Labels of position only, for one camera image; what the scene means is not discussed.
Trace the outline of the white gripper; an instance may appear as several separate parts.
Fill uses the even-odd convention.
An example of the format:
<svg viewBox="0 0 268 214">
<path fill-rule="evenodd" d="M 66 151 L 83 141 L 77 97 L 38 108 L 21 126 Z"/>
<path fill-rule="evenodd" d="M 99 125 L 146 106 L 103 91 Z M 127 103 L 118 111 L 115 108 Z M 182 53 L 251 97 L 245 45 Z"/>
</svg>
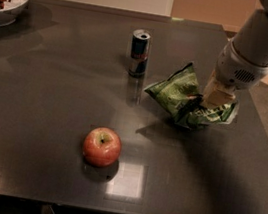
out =
<svg viewBox="0 0 268 214">
<path fill-rule="evenodd" d="M 202 107 L 216 109 L 230 104 L 235 96 L 235 89 L 249 89 L 268 74 L 268 66 L 251 64 L 234 49 L 232 41 L 222 49 L 208 83 L 203 90 Z"/>
</svg>

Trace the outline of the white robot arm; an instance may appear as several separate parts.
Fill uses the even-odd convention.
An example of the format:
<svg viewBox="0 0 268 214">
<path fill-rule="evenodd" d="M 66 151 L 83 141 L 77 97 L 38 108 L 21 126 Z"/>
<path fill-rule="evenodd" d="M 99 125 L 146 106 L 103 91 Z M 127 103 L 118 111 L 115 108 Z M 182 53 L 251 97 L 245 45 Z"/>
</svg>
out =
<svg viewBox="0 0 268 214">
<path fill-rule="evenodd" d="M 268 0 L 260 0 L 238 33 L 228 41 L 203 90 L 202 106 L 217 108 L 235 99 L 237 90 L 249 89 L 268 74 Z"/>
</svg>

